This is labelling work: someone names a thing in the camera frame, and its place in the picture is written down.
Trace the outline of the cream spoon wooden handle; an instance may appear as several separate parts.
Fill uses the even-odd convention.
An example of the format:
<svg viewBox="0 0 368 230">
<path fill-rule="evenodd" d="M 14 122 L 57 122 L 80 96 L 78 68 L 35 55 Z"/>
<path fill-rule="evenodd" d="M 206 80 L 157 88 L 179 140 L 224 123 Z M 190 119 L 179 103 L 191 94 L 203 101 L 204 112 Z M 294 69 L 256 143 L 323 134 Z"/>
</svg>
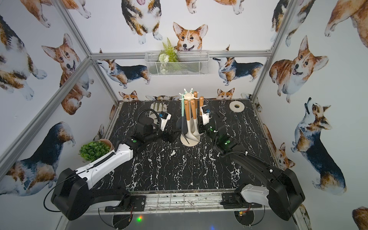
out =
<svg viewBox="0 0 368 230">
<path fill-rule="evenodd" d="M 191 130 L 191 116 L 190 116 L 190 108 L 189 108 L 189 101 L 188 100 L 184 100 L 184 104 L 185 104 L 185 113 L 186 113 L 186 123 L 187 123 L 187 134 L 186 137 L 190 140 L 193 141 L 199 141 L 192 133 Z"/>
</svg>

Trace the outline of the grey spatula mint handle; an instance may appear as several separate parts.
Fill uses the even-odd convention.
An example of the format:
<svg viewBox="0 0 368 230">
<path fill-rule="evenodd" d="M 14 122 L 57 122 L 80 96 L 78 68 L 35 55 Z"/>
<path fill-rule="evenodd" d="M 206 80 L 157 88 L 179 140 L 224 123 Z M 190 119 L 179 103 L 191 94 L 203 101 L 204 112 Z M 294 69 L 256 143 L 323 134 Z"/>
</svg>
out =
<svg viewBox="0 0 368 230">
<path fill-rule="evenodd" d="M 182 131 L 182 133 L 181 134 L 184 137 L 184 139 L 187 141 L 187 143 L 189 144 L 189 141 L 188 141 L 187 137 L 184 134 L 184 131 L 185 131 L 185 104 L 184 104 L 184 95 L 182 95 L 181 109 L 182 109 L 182 118 L 181 118 L 181 131 Z"/>
</svg>

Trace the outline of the cream spatula wooden handle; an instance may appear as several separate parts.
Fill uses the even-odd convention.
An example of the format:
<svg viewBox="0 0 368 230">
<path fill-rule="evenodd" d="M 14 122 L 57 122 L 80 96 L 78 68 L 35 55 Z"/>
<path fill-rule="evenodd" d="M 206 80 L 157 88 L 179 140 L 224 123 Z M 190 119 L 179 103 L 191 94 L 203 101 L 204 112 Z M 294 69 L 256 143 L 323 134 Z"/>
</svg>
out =
<svg viewBox="0 0 368 230">
<path fill-rule="evenodd" d="M 192 99 L 191 100 L 191 109 L 192 109 L 192 116 L 193 116 L 193 123 L 194 123 L 194 132 L 193 135 L 197 138 L 200 139 L 200 133 L 198 131 L 198 122 L 197 122 L 197 115 L 196 115 L 196 109 L 195 109 L 195 100 Z"/>
</svg>

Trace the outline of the cream slotted turner wooden handle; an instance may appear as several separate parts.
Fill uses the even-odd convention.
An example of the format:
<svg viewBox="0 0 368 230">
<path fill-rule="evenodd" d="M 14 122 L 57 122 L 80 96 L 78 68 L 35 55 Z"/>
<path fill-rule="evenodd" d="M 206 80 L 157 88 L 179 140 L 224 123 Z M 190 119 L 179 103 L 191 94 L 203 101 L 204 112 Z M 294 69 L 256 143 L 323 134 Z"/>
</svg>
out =
<svg viewBox="0 0 368 230">
<path fill-rule="evenodd" d="M 195 109 L 197 110 L 198 108 L 198 92 L 194 91 L 194 101 L 195 101 Z"/>
</svg>

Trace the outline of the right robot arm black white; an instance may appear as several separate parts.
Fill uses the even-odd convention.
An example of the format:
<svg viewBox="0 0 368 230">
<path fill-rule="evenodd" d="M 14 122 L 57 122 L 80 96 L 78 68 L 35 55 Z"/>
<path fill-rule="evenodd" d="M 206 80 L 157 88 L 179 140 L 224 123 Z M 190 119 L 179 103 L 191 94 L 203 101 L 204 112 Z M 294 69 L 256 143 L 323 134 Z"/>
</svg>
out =
<svg viewBox="0 0 368 230">
<path fill-rule="evenodd" d="M 290 220 L 305 200 L 296 174 L 291 169 L 282 170 L 250 153 L 243 145 L 229 136 L 223 123 L 213 112 L 202 114 L 200 127 L 212 140 L 212 149 L 222 158 L 229 158 L 253 174 L 263 185 L 247 184 L 238 188 L 241 201 L 270 207 L 283 220 Z"/>
</svg>

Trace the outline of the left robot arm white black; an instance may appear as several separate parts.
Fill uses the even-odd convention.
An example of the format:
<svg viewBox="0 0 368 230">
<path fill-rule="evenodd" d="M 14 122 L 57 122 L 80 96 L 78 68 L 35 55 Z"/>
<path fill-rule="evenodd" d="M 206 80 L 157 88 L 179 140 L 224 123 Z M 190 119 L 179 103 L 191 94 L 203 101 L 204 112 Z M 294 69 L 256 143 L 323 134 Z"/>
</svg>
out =
<svg viewBox="0 0 368 230">
<path fill-rule="evenodd" d="M 147 111 L 152 112 L 157 121 L 145 117 L 144 113 Z M 68 168 L 60 174 L 52 192 L 52 204 L 68 220 L 76 220 L 86 211 L 104 206 L 120 207 L 123 210 L 133 209 L 131 194 L 125 188 L 120 187 L 111 192 L 97 194 L 93 191 L 93 187 L 114 169 L 143 152 L 147 145 L 160 139 L 170 141 L 169 133 L 164 130 L 170 119 L 171 114 L 167 112 L 142 110 L 132 136 L 119 141 L 114 150 L 98 160 L 76 170 Z"/>
</svg>

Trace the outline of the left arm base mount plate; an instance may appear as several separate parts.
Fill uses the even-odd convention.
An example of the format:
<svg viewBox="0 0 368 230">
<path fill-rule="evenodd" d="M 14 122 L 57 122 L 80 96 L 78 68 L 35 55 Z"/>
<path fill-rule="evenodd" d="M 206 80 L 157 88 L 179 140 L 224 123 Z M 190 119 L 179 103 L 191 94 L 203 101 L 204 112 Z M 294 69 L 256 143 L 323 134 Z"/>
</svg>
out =
<svg viewBox="0 0 368 230">
<path fill-rule="evenodd" d="M 108 206 L 105 207 L 104 211 L 106 213 L 110 212 L 142 212 L 145 209 L 147 197 L 145 195 L 132 195 L 129 197 L 123 198 L 123 201 L 120 202 L 117 206 Z"/>
</svg>

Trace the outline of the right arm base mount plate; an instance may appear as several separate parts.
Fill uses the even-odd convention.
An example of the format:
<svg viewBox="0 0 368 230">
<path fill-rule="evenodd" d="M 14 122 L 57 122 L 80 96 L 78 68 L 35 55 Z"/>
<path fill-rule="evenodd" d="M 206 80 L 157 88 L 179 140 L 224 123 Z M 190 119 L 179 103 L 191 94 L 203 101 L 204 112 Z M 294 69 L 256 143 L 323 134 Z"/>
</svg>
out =
<svg viewBox="0 0 368 230">
<path fill-rule="evenodd" d="M 222 193 L 222 200 L 220 204 L 224 209 L 248 209 L 261 208 L 262 205 L 257 203 L 246 202 L 241 195 L 237 193 Z"/>
</svg>

